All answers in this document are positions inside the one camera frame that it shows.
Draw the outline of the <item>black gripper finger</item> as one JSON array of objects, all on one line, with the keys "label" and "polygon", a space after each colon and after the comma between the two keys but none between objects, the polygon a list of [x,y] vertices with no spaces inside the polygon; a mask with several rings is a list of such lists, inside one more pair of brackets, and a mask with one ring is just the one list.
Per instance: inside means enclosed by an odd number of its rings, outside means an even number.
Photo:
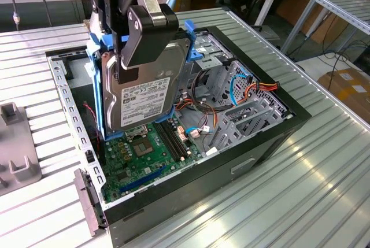
[{"label": "black gripper finger", "polygon": [[126,82],[125,80],[125,70],[121,66],[121,60],[122,55],[121,51],[125,46],[126,38],[127,38],[127,32],[125,28],[117,28],[112,32],[113,36],[113,48],[114,48],[114,54],[116,58],[115,63],[115,78],[117,82]]}]

